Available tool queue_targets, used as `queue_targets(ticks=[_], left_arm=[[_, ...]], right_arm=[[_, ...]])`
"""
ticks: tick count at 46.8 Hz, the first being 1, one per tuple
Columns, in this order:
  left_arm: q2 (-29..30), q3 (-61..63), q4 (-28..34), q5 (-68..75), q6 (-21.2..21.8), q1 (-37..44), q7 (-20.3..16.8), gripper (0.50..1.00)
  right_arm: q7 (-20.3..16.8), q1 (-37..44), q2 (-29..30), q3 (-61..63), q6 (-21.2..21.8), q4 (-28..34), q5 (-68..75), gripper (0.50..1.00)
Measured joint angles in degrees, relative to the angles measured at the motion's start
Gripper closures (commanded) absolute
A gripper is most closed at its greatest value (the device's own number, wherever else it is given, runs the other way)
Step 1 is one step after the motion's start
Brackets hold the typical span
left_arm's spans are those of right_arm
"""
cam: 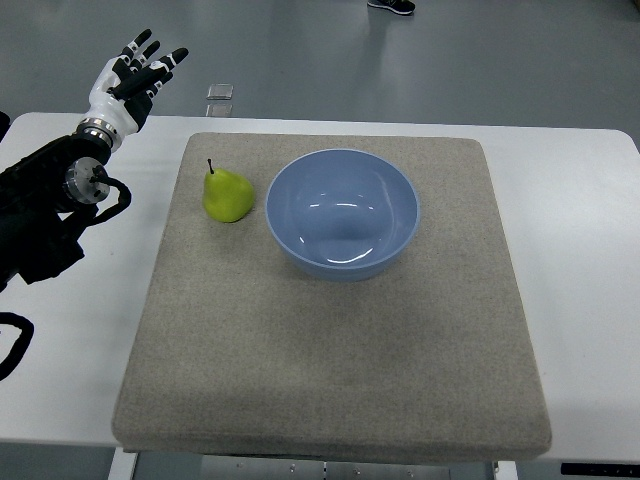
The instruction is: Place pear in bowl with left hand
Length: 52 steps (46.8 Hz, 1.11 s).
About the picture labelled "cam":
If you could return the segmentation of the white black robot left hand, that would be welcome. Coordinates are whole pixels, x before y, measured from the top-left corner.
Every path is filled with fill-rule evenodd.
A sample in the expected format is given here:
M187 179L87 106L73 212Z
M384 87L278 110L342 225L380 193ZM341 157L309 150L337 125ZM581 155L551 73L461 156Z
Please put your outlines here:
M113 151L143 128L154 98L189 54L178 48L154 60L160 42L151 37L146 29L127 43L105 64L89 93L90 108L78 130L104 136Z

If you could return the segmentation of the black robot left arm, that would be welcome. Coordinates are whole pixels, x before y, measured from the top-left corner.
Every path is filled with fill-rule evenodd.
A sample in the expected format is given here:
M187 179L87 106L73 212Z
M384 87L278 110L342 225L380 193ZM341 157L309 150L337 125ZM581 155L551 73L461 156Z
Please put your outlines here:
M1 287L58 276L84 257L79 238L131 204L129 188L105 166L119 130L85 118L1 173Z

